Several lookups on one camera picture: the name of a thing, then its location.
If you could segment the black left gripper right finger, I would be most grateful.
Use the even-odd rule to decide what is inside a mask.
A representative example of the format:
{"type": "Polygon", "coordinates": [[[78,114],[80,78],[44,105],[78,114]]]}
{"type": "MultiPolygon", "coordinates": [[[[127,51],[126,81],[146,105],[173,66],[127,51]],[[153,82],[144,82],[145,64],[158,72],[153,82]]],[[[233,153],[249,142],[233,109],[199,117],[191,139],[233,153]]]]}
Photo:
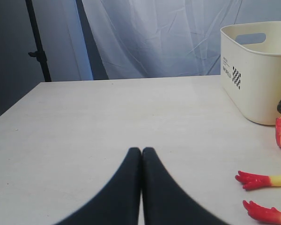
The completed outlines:
{"type": "Polygon", "coordinates": [[[142,201],[146,225],[225,225],[195,202],[171,177],[156,151],[142,151],[142,201]]]}

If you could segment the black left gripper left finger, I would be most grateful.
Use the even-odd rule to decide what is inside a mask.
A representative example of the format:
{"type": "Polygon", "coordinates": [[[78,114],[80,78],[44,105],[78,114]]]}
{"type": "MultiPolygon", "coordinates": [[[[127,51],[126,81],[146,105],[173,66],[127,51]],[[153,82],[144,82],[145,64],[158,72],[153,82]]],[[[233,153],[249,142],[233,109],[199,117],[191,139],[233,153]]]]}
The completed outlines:
{"type": "Polygon", "coordinates": [[[141,196],[141,151],[128,150],[108,183],[59,225],[137,225],[141,196]]]}

